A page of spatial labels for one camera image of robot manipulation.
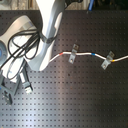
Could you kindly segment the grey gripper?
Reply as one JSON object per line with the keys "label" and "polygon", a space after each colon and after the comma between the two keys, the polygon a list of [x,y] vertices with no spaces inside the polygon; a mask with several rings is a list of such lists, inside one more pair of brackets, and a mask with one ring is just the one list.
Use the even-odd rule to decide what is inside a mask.
{"label": "grey gripper", "polygon": [[3,91],[3,97],[7,105],[12,105],[11,93],[15,93],[19,82],[22,82],[22,85],[27,94],[30,94],[33,91],[33,88],[28,80],[27,73],[25,70],[26,62],[23,58],[12,61],[8,66],[3,69],[2,75],[13,82],[15,87],[10,90],[5,86],[0,85],[0,88]]}

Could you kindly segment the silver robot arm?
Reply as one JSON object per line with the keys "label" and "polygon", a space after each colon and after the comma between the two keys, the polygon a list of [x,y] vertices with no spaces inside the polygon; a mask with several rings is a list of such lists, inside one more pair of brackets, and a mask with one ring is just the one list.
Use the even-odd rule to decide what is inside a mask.
{"label": "silver robot arm", "polygon": [[63,16],[65,0],[36,0],[42,18],[38,29],[27,15],[16,17],[0,36],[0,88],[8,105],[12,95],[22,84],[32,92],[25,65],[34,71],[44,70],[51,61],[51,53]]}

